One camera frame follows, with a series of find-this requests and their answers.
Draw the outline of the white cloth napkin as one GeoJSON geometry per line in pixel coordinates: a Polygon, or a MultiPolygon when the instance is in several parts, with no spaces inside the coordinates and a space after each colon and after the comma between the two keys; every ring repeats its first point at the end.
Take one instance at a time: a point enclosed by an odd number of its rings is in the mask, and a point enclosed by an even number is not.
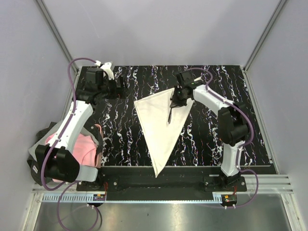
{"type": "Polygon", "coordinates": [[[188,99],[187,106],[172,109],[171,123],[168,124],[173,91],[164,90],[134,102],[155,177],[158,177],[166,166],[194,103],[188,99]]]}

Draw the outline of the silver fork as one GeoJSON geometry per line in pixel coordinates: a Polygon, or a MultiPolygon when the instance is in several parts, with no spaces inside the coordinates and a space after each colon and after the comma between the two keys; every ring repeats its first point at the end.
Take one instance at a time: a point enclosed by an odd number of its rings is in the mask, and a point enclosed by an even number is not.
{"type": "Polygon", "coordinates": [[[170,109],[169,109],[169,114],[168,114],[168,119],[167,119],[167,123],[168,123],[168,124],[171,123],[171,119],[172,119],[172,108],[170,107],[170,109]]]}

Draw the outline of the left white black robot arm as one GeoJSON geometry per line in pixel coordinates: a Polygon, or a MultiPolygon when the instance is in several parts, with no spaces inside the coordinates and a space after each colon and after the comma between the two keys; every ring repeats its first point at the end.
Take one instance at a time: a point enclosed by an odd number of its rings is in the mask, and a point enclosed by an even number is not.
{"type": "Polygon", "coordinates": [[[58,180],[61,184],[87,181],[87,185],[95,191],[103,187],[104,179],[98,175],[98,168],[79,162],[73,154],[74,147],[94,107],[104,99],[124,99],[128,87],[122,76],[114,79],[106,71],[87,77],[86,81],[84,88],[72,90],[70,109],[54,136],[46,144],[35,148],[44,187],[47,186],[47,178],[58,180]]]}

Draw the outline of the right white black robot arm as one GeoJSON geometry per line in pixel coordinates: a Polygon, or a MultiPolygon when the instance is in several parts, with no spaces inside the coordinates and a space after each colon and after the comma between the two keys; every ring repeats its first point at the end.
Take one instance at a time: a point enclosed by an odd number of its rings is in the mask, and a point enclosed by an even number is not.
{"type": "Polygon", "coordinates": [[[241,176],[240,157],[248,142],[247,136],[253,130],[252,124],[241,104],[220,96],[206,85],[193,88],[176,86],[170,97],[170,108],[187,106],[188,99],[205,105],[218,118],[218,137],[223,142],[223,161],[214,185],[229,191],[241,176]]]}

